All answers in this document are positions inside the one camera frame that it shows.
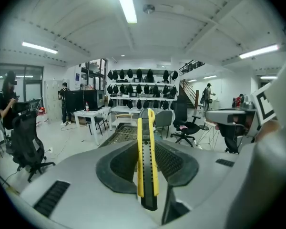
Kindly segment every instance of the black bag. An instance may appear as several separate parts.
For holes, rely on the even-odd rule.
[[[146,100],[146,101],[144,102],[144,104],[143,104],[143,108],[144,108],[144,109],[147,109],[148,106],[149,106],[149,101]]]
[[[120,86],[120,92],[121,92],[122,94],[124,94],[124,93],[125,93],[125,87],[124,87],[124,85],[123,85],[123,84]]]
[[[167,79],[168,79],[168,76],[169,76],[168,71],[167,71],[167,70],[164,71],[163,80],[167,80]]]
[[[141,109],[141,108],[142,108],[141,100],[138,100],[138,102],[137,102],[137,108],[138,108],[138,109]]]
[[[113,76],[112,76],[112,72],[111,72],[111,71],[109,71],[109,73],[107,74],[107,76],[108,76],[108,78],[109,78],[110,80],[113,79]]]
[[[149,94],[149,86],[147,84],[144,87],[144,93]]]
[[[168,101],[164,101],[164,103],[163,103],[163,109],[168,109]]]
[[[157,95],[158,93],[159,93],[158,86],[155,85],[155,86],[153,87],[153,94]]]
[[[128,94],[132,94],[133,93],[133,86],[131,84],[128,85],[127,89],[126,89],[126,92]]]
[[[112,100],[112,99],[109,100],[108,106],[109,106],[109,107],[112,107],[112,106],[113,106],[113,100]]]
[[[114,80],[117,80],[119,78],[117,71],[113,71],[112,77]]]
[[[112,86],[111,86],[111,85],[109,85],[109,86],[107,87],[107,92],[108,92],[109,94],[112,94],[112,93],[113,93],[113,89],[112,89]]]
[[[170,91],[170,90],[168,89],[168,86],[165,85],[164,88],[163,88],[162,93],[163,93],[163,94],[167,94],[169,91]]]
[[[123,80],[125,78],[124,70],[120,71],[120,78]]]
[[[174,71],[172,80],[174,81],[175,79],[177,79],[177,77],[178,77],[178,72]]]
[[[170,95],[174,97],[176,94],[177,94],[176,86],[173,86],[173,87],[171,88]]]
[[[137,93],[140,94],[142,92],[142,87],[141,85],[137,85]]]
[[[204,91],[202,92],[202,96],[201,96],[201,99],[200,99],[200,104],[204,104],[205,97],[207,96],[208,88],[209,88],[209,87],[206,87],[206,88],[204,89]]]
[[[154,107],[155,109],[159,108],[159,101],[155,100],[155,101],[153,102],[153,107]]]
[[[147,78],[152,78],[152,77],[153,77],[153,72],[151,69],[149,69],[147,72]]]
[[[113,87],[113,92],[114,92],[115,94],[118,94],[119,88],[118,88],[117,85],[114,85],[114,87]]]
[[[138,79],[142,78],[142,71],[140,69],[137,69],[137,77]]]
[[[133,77],[133,71],[131,69],[129,69],[127,71],[127,75],[128,75],[129,78],[132,78]]]
[[[133,102],[131,100],[128,100],[127,106],[128,106],[128,108],[132,109],[133,108]]]

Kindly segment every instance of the ceiling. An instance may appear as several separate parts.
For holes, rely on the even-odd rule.
[[[127,24],[118,0],[19,0],[0,26],[0,58],[69,66],[102,57],[173,56],[256,70],[280,67],[286,58],[284,24],[265,0],[133,1],[137,24]],[[145,4],[155,12],[144,13]],[[23,41],[58,53],[25,48]],[[239,60],[241,53],[274,43],[284,49]]]

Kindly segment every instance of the black pants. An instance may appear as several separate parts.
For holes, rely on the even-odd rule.
[[[61,108],[61,111],[62,111],[62,122],[65,123],[66,122],[66,116],[67,116],[66,107]],[[68,112],[68,119],[69,119],[69,121],[71,121],[71,113],[70,112]]]

